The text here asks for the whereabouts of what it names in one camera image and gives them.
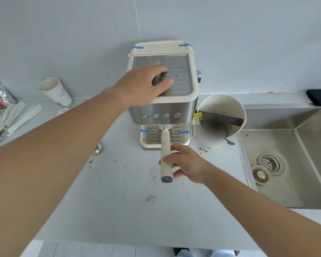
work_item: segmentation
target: stainless steel sink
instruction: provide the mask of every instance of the stainless steel sink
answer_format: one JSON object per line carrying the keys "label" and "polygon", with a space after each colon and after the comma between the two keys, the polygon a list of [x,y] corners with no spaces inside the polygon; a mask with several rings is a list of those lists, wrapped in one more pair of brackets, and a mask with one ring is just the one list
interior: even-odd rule
{"label": "stainless steel sink", "polygon": [[264,152],[260,161],[273,171],[258,192],[286,207],[321,209],[321,108],[282,104],[245,110],[240,150],[246,150],[250,166]]}

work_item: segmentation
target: portafilter handle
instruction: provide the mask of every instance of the portafilter handle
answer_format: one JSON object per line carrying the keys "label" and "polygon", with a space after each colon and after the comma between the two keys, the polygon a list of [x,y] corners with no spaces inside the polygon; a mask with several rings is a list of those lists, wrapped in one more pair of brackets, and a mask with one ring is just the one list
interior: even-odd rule
{"label": "portafilter handle", "polygon": [[161,151],[160,151],[160,179],[163,183],[171,183],[174,180],[174,174],[172,172],[172,163],[167,164],[163,161],[163,158],[167,155],[171,154],[171,148],[170,148],[170,133],[167,128],[164,128],[162,130],[162,145],[161,145]]}

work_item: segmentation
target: gray wall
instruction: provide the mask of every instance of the gray wall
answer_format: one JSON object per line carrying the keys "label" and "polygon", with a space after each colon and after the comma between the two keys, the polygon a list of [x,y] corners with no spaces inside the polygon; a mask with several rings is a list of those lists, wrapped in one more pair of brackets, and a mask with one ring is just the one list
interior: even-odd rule
{"label": "gray wall", "polygon": [[321,88],[321,0],[135,4],[0,0],[0,81],[18,98],[44,98],[37,86],[55,76],[71,96],[90,97],[122,76],[134,43],[183,39],[201,93]]}

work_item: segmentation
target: white countertop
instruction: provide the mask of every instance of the white countertop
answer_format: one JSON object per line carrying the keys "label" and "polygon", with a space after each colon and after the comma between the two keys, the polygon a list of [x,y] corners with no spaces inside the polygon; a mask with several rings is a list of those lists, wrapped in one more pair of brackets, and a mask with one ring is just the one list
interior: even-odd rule
{"label": "white countertop", "polygon": [[[208,95],[200,95],[198,104]],[[302,93],[236,94],[243,104],[307,103]],[[85,99],[75,99],[79,104]],[[48,99],[24,100],[44,109],[2,143],[56,116]],[[241,225],[203,185],[187,178],[160,181],[160,151],[144,151],[140,127],[124,112],[103,137],[103,151],[88,159],[36,239],[131,245],[257,250]],[[248,185],[238,146],[208,149],[191,136],[190,147]],[[321,223],[321,210],[295,210]]]}

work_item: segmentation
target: drain strainer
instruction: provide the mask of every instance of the drain strainer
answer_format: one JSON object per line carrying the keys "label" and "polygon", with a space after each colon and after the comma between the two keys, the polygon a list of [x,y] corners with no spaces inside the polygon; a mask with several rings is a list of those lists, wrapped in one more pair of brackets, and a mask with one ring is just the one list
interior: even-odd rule
{"label": "drain strainer", "polygon": [[264,151],[258,155],[258,164],[265,167],[271,175],[280,175],[285,170],[281,157],[270,151]]}

